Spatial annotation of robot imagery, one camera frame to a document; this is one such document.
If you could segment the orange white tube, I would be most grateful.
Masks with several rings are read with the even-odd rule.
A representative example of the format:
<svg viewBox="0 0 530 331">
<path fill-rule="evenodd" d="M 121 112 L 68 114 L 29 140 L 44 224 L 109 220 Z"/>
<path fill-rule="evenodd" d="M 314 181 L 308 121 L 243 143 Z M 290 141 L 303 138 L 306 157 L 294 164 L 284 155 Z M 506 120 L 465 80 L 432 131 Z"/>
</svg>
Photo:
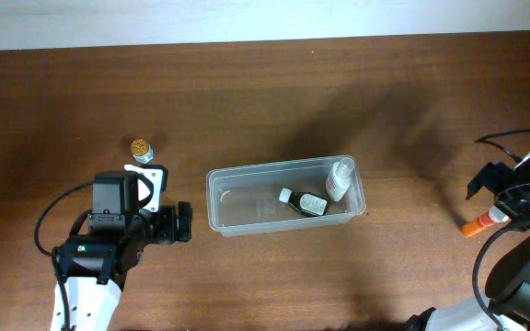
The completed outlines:
<svg viewBox="0 0 530 331">
<path fill-rule="evenodd" d="M 506 223 L 509 220 L 510 217 L 506 213 L 498 207 L 492 206 L 487 212 L 480 215 L 474 221 L 464 224 L 461 231 L 464 236 L 471 237 L 495 224 Z"/>
</svg>

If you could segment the white spray bottle clear cap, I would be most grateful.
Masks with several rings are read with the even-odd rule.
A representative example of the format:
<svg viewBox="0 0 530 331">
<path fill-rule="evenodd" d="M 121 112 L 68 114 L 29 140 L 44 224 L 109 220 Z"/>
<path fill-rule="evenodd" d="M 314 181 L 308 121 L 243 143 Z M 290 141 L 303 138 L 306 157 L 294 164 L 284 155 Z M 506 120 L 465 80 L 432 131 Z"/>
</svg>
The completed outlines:
<svg viewBox="0 0 530 331">
<path fill-rule="evenodd" d="M 351 173 L 355 163 L 350 157 L 343 157 L 335 162 L 326 179 L 326 191 L 333 201 L 340 201 L 351 186 Z"/>
</svg>

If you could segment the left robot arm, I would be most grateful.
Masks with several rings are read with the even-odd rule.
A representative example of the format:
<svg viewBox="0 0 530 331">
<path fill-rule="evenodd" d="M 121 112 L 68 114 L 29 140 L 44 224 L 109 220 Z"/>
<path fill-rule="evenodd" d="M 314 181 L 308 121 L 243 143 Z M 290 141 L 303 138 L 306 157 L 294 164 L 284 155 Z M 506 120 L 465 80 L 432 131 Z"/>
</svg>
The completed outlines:
<svg viewBox="0 0 530 331">
<path fill-rule="evenodd" d="M 127 274 L 148 245 L 191 239 L 193 209 L 187 201 L 157 211 L 84 212 L 67 240 L 52 250 L 56 277 L 51 330 L 106 330 Z"/>
</svg>

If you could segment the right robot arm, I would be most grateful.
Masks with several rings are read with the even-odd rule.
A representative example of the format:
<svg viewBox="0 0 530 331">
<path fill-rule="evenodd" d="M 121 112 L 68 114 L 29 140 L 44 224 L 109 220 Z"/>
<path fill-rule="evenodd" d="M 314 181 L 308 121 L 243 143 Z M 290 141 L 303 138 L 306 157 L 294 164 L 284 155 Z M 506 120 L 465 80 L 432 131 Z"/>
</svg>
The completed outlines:
<svg viewBox="0 0 530 331">
<path fill-rule="evenodd" d="M 480 248 L 472 268 L 473 298 L 443 309 L 434 307 L 413 315 L 405 324 L 411 331 L 530 330 L 530 235 L 492 268 L 485 286 L 478 274 L 483 257 L 504 234 L 530 233 L 530 152 L 515 155 L 514 166 L 486 164 L 468 183 L 472 198 L 482 188 L 494 196 L 493 206 L 463 226 L 466 236 L 492 225 L 500 228 Z"/>
</svg>

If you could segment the dark brown syrup bottle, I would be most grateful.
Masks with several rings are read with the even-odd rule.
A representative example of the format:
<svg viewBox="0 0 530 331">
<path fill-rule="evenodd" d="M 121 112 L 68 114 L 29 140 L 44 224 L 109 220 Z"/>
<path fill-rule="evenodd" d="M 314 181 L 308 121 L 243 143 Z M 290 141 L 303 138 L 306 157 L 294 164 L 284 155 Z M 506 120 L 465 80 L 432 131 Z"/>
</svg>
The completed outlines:
<svg viewBox="0 0 530 331">
<path fill-rule="evenodd" d="M 322 217 L 328 214 L 328 201 L 313 193 L 293 192 L 288 188 L 283 188 L 279 201 L 305 217 Z"/>
</svg>

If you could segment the clear plastic container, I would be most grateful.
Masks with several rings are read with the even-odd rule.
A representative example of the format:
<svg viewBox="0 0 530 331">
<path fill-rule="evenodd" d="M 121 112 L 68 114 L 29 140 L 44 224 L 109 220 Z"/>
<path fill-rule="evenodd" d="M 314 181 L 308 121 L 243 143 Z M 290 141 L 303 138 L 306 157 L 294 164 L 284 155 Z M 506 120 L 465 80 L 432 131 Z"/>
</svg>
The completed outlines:
<svg viewBox="0 0 530 331">
<path fill-rule="evenodd" d="M 215 169 L 206 176 L 209 224 L 223 236 L 264 234 L 347 223 L 363 214 L 366 201 L 359 170 L 339 201 L 326 181 L 342 155 Z M 328 202 L 328 212 L 307 217 L 279 201 L 282 190 L 311 193 Z"/>
</svg>

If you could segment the small jar gold lid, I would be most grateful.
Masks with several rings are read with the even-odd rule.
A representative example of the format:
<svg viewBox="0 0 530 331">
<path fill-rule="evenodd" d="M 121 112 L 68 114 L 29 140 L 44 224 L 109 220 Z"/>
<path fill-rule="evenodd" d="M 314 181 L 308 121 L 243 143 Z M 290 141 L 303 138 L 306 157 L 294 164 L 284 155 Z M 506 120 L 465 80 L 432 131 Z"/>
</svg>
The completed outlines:
<svg viewBox="0 0 530 331">
<path fill-rule="evenodd" d="M 137 139 L 130 146 L 132 157 L 139 163 L 147 164 L 154 158 L 154 150 L 144 139 Z"/>
</svg>

